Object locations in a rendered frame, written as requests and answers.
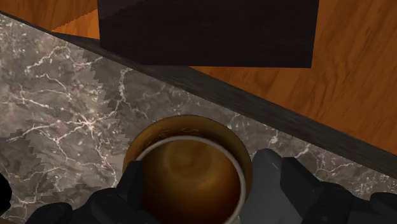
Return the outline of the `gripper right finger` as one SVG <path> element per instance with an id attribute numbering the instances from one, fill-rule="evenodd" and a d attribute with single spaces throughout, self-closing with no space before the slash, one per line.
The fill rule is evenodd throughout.
<path id="1" fill-rule="evenodd" d="M 343 186 L 318 180 L 296 158 L 259 150 L 241 224 L 397 224 L 397 194 L 354 196 Z"/>

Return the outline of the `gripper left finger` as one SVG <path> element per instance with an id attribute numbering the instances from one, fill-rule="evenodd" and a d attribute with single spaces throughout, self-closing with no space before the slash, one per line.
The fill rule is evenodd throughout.
<path id="1" fill-rule="evenodd" d="M 44 205 L 26 224 L 161 224 L 140 208 L 143 193 L 143 163 L 132 161 L 115 188 L 94 192 L 77 209 L 66 202 Z"/>

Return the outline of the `brown ceramic cup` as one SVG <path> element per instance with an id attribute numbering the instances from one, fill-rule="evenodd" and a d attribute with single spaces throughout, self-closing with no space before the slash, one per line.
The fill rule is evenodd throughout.
<path id="1" fill-rule="evenodd" d="M 198 115 L 164 118 L 125 153 L 143 163 L 143 209 L 161 224 L 233 224 L 250 193 L 253 168 L 240 138 Z"/>

